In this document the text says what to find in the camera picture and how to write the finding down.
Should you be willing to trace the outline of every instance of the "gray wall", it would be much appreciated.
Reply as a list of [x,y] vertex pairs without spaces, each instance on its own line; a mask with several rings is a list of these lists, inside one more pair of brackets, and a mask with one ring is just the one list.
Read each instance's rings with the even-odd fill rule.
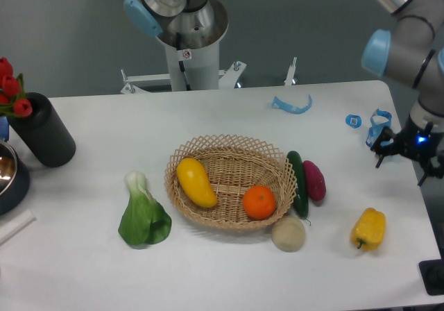
[[[230,18],[221,68],[245,62],[249,87],[282,84],[294,56],[301,84],[375,79],[361,68],[362,51],[375,30],[394,25],[375,0],[220,1]],[[117,94],[121,68],[128,76],[167,73],[162,47],[133,27],[122,2],[0,0],[0,56],[25,74],[27,91],[47,96]],[[405,120],[416,92],[386,82]],[[434,224],[444,221],[443,181],[422,191]]]

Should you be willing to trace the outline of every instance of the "purple sweet potato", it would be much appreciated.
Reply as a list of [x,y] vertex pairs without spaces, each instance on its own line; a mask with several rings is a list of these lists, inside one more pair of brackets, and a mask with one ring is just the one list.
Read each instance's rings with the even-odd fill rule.
[[308,196],[315,202],[322,201],[327,193],[325,179],[320,169],[311,161],[303,163]]

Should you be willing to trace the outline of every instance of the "fake fruit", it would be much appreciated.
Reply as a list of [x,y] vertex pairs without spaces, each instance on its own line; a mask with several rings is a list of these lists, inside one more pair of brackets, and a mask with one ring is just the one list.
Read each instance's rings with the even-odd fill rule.
[[14,70],[12,65],[8,62],[8,59],[4,57],[0,58],[0,82],[3,76],[12,76],[13,74]]
[[9,98],[4,94],[0,94],[0,104],[9,104]]
[[14,103],[12,110],[19,117],[29,117],[33,112],[33,107],[28,99],[20,98]]
[[320,169],[309,160],[304,161],[303,165],[308,196],[315,202],[322,201],[327,193],[324,175],[322,175]]
[[308,193],[305,184],[304,165],[297,151],[290,151],[287,154],[287,158],[293,167],[296,184],[298,186],[297,194],[293,200],[293,207],[301,219],[306,219],[308,216]]
[[3,93],[9,98],[13,98],[16,94],[20,93],[20,83],[13,76],[3,76],[0,84]]
[[358,249],[373,251],[382,243],[386,230],[384,213],[367,208],[353,227],[350,240]]
[[245,192],[242,206],[252,219],[266,219],[276,210],[275,195],[267,186],[252,186]]
[[180,161],[176,173],[185,194],[196,205],[211,208],[217,204],[217,197],[203,165],[194,158]]
[[305,227],[302,222],[291,216],[285,216],[271,229],[271,240],[274,245],[285,252],[295,252],[305,241]]

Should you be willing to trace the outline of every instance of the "cucumber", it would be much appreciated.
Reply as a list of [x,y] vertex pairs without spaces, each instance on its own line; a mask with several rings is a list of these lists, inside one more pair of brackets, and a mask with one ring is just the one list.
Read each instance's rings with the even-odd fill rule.
[[297,151],[290,151],[287,154],[287,158],[293,167],[298,186],[297,194],[293,200],[293,207],[301,219],[306,219],[308,216],[308,193],[302,158]]

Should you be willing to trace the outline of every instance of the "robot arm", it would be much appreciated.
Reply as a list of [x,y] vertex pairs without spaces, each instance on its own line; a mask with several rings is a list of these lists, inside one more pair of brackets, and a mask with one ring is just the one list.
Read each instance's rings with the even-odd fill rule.
[[217,0],[125,0],[133,24],[165,48],[173,91],[219,87],[228,15]]
[[[376,31],[367,44],[362,65],[419,91],[404,128],[395,134],[384,128],[371,150],[385,156],[400,154],[418,161],[424,170],[419,185],[428,176],[444,177],[444,152],[438,145],[444,137],[444,49],[431,49],[444,24],[444,0],[378,0],[397,24],[392,31]],[[383,146],[382,142],[391,143]],[[438,166],[432,164],[436,158]]]

